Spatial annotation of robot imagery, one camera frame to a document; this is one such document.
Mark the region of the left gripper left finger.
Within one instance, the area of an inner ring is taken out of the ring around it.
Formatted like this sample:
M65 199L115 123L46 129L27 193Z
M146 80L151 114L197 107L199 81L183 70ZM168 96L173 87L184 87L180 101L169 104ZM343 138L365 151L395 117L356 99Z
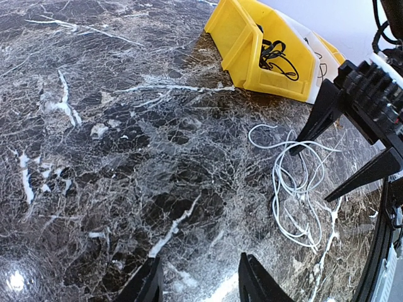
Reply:
M163 301L163 269L160 257L148 258L129 280L117 302L160 302Z

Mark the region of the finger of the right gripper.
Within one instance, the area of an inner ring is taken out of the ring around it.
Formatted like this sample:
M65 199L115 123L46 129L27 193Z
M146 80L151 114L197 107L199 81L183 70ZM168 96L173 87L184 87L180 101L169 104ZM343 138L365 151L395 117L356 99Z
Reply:
M315 141L341 115L342 91L330 80L321 84L310 116L298 135L297 142Z
M331 202L355 190L358 187L391 176L402 170L402 156L395 148L389 148L378 154L359 171L344 181L331 194L324 198Z

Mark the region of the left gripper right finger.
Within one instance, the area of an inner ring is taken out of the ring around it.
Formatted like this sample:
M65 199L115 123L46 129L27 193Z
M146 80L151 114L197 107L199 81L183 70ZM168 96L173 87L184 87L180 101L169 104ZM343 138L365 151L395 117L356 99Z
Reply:
M242 302L293 302L253 254L241 254L238 277Z

